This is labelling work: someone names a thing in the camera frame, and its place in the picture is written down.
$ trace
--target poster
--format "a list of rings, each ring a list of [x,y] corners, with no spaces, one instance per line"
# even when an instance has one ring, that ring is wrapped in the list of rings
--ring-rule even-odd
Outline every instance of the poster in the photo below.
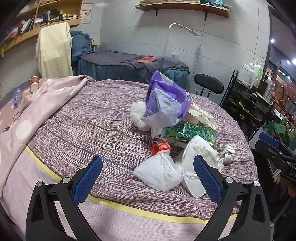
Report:
[[[91,23],[93,4],[83,3],[80,14],[80,23]]]

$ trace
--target yellow cloth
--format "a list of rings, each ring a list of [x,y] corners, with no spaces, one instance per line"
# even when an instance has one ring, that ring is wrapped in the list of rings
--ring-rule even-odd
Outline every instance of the yellow cloth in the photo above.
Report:
[[[72,37],[68,23],[42,28],[36,43],[36,59],[42,78],[72,76]]]

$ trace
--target black stool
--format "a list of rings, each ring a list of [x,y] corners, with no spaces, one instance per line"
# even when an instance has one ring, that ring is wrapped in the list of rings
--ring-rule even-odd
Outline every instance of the black stool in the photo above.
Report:
[[[219,80],[206,74],[195,75],[194,82],[202,87],[200,95],[202,95],[205,88],[210,90],[207,95],[207,98],[209,98],[211,91],[218,95],[222,94],[224,91],[224,85]]]

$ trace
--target n95 mask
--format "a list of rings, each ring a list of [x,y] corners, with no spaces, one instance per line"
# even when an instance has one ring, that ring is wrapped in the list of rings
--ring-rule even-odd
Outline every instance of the n95 mask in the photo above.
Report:
[[[193,168],[193,160],[197,155],[201,155],[210,167],[217,168],[220,172],[224,168],[223,159],[219,158],[218,152],[199,135],[193,137],[186,148],[179,153],[176,159],[178,168],[182,168],[184,179],[183,186],[195,198],[200,198],[206,191]]]

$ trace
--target red towel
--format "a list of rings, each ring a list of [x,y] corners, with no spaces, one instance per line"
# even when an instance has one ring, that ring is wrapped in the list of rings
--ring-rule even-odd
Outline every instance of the red towel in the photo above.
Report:
[[[142,63],[142,62],[153,62],[154,60],[156,60],[156,58],[154,56],[147,56],[147,57],[144,57],[142,59],[139,59],[137,62],[138,63]]]

